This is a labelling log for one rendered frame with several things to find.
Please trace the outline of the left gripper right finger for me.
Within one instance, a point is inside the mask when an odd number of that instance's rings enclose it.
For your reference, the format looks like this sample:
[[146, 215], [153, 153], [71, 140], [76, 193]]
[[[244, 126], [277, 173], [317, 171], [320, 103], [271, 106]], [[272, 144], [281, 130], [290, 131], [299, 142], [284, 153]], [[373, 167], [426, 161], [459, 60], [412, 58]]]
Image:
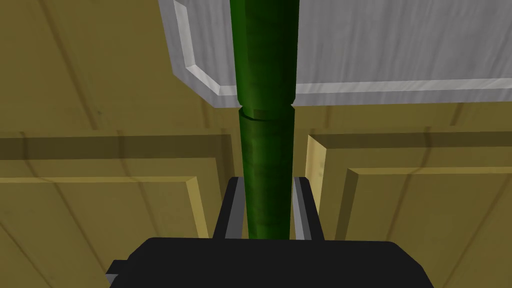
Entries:
[[293, 179], [292, 208], [295, 238], [297, 240], [323, 241], [324, 233], [311, 185], [306, 177]]

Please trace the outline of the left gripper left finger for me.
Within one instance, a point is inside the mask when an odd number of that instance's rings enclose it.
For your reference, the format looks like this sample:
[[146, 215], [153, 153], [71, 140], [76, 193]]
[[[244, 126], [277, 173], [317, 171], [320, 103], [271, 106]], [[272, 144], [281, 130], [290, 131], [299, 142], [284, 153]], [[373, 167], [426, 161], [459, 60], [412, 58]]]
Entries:
[[245, 185], [242, 177], [228, 181], [213, 232], [214, 239], [241, 239], [245, 212]]

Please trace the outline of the green bar handle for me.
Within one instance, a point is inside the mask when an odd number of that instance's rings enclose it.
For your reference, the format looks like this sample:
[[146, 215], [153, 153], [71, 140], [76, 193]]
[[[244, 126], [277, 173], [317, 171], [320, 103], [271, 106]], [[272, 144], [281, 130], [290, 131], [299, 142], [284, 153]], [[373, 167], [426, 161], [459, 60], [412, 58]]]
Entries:
[[289, 239], [300, 0], [230, 0], [248, 236]]

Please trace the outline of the yellow cupboard door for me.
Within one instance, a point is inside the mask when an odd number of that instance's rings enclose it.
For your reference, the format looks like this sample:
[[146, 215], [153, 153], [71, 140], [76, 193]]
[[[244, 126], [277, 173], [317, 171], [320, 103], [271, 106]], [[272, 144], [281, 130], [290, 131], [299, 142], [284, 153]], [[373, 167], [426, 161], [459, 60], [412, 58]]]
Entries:
[[512, 288], [512, 131], [314, 134], [327, 240], [390, 241], [434, 288]]
[[151, 237], [211, 237], [240, 174], [227, 134], [0, 137], [0, 288], [108, 288]]

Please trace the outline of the grey drawer front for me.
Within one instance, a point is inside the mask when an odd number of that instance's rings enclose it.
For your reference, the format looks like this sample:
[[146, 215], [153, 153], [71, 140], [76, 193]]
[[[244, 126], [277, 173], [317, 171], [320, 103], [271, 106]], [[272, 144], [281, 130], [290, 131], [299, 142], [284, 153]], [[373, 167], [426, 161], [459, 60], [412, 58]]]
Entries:
[[[158, 0], [173, 74], [239, 107], [230, 0]], [[295, 106], [512, 102], [512, 0], [300, 0]]]

